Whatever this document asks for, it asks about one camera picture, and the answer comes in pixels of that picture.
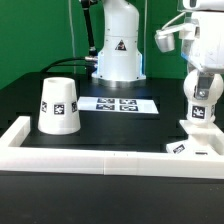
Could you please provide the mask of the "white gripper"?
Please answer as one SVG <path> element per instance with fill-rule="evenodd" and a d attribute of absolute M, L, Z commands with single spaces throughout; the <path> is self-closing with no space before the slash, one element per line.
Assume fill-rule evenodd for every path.
<path fill-rule="evenodd" d="M 192 40 L 182 41 L 181 56 L 199 70 L 194 97 L 207 100 L 213 73 L 224 74 L 224 12 L 193 12 L 187 20 L 194 31 Z"/>

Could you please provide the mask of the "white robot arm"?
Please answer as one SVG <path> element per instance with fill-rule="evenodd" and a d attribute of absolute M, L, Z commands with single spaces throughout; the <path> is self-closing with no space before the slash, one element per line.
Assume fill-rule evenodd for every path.
<path fill-rule="evenodd" d="M 105 16 L 104 46 L 92 77 L 109 86 L 132 85 L 145 79 L 138 51 L 139 13 L 126 0 L 102 0 Z M 207 99 L 208 82 L 224 73 L 224 0 L 179 0 L 182 24 L 167 22 L 155 33 L 162 52 L 175 49 L 174 34 L 182 40 L 181 56 L 196 72 L 196 97 Z"/>

